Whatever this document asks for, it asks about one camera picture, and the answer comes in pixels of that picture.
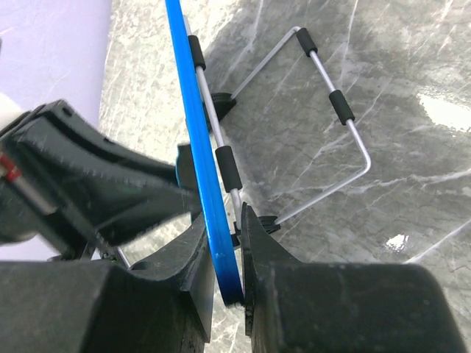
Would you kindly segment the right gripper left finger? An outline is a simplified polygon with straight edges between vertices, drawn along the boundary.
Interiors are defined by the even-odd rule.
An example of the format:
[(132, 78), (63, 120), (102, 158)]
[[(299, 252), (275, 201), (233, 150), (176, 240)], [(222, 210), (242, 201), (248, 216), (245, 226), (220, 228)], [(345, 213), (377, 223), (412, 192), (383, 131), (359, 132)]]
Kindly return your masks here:
[(197, 218), (125, 268), (106, 260), (3, 262), (3, 352), (202, 352), (214, 272)]

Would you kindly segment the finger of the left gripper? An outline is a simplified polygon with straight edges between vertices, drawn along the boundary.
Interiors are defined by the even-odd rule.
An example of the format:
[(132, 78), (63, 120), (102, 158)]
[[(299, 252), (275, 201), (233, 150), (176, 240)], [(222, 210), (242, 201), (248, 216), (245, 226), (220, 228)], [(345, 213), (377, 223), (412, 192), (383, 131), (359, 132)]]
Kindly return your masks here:
[(185, 213), (199, 213), (199, 194), (179, 188), (144, 188), (105, 201), (96, 230), (110, 246), (121, 246)]

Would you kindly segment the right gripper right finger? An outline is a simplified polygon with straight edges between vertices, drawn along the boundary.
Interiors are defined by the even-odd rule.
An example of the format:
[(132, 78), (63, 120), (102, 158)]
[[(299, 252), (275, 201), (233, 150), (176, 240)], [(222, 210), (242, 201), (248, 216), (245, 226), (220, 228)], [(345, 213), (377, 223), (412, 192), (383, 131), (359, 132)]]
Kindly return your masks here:
[(436, 278), (418, 265), (304, 263), (241, 211), (245, 331), (254, 352), (465, 352)]

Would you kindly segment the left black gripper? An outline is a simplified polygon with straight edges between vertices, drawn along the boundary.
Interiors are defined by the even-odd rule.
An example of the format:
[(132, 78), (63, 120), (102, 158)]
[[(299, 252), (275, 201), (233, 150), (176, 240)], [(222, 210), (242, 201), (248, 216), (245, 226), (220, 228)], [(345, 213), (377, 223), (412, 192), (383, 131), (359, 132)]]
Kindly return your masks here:
[[(61, 257), (91, 257), (93, 242), (67, 224), (49, 185), (26, 161), (13, 132), (31, 112), (1, 108), (1, 244), (20, 243), (42, 235)], [(38, 110), (32, 126), (32, 149), (59, 168), (78, 190), (73, 200), (95, 221), (107, 215), (105, 201), (144, 188), (179, 188), (173, 165), (152, 160), (108, 140), (63, 100)]]

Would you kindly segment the blue-framed small whiteboard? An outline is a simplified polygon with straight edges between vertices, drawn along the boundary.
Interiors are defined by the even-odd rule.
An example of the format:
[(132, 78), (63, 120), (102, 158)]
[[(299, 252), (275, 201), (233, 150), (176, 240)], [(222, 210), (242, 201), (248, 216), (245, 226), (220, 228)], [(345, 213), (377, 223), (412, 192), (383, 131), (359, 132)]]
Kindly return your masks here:
[(202, 100), (179, 1), (166, 1), (174, 57), (190, 138), (208, 243), (224, 305), (244, 300), (230, 228), (213, 158)]

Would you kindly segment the blue whiteboard eraser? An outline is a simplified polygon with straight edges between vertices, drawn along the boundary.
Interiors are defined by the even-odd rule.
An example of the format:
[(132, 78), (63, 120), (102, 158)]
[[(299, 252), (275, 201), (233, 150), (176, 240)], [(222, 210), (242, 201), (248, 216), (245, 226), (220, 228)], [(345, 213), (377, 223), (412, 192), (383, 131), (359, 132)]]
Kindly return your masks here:
[(176, 176), (178, 185), (188, 190), (197, 190), (196, 174), (190, 144), (180, 144), (177, 147)]

